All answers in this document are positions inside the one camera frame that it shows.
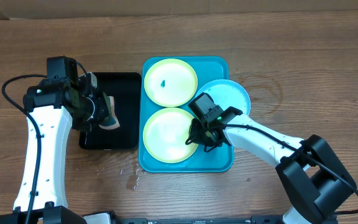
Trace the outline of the dark wet sponge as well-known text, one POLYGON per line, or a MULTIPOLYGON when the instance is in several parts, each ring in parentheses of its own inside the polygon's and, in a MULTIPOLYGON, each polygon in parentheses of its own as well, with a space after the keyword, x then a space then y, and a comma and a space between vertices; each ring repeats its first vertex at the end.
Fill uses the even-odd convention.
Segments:
POLYGON ((105 130, 113 130, 119 128, 120 124, 114 110, 114 97, 109 96, 108 99, 111 107, 111 116, 108 118, 107 121, 103 121, 101 124, 99 124, 99 127, 105 130))

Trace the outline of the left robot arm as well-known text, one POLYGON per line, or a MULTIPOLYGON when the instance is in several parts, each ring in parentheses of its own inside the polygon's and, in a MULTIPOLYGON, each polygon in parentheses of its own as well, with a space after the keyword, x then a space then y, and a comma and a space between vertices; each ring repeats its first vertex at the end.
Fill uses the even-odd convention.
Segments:
POLYGON ((6 100, 26 115, 29 131, 21 187, 12 213, 0 215, 0 224, 37 223, 39 220, 44 223, 112 223, 111 212, 81 216, 67 208, 65 158, 73 118, 65 107, 43 106, 28 112, 7 95, 9 83, 30 77, 14 77, 1 88, 6 100))

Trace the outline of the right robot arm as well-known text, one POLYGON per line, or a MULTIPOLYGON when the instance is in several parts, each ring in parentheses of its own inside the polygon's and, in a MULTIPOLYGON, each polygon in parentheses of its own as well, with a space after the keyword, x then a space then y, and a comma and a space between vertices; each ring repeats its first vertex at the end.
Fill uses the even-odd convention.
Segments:
POLYGON ((191 106, 187 144, 202 144, 211 151, 222 144, 252 153, 273 168, 287 193, 291 207, 278 223, 334 223, 357 185, 331 146, 320 136, 308 139, 280 134, 252 120, 241 110, 218 105, 191 106))

